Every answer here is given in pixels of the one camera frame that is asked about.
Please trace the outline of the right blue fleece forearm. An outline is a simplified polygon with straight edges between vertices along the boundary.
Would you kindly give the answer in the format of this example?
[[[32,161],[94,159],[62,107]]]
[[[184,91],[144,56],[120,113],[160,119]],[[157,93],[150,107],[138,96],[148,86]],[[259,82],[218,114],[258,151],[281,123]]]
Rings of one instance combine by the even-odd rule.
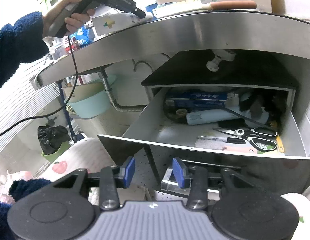
[[[16,180],[9,189],[9,196],[18,201],[50,183],[46,179]],[[0,239],[15,239],[7,222],[8,211],[12,206],[13,204],[0,202]]]

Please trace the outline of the left blue fleece forearm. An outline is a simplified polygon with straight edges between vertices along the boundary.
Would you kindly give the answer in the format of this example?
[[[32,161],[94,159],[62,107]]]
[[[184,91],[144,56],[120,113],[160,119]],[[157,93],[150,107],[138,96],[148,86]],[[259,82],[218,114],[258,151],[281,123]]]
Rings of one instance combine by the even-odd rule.
[[[48,53],[43,41],[41,12],[23,16],[0,30],[0,88],[22,63],[32,63]]]

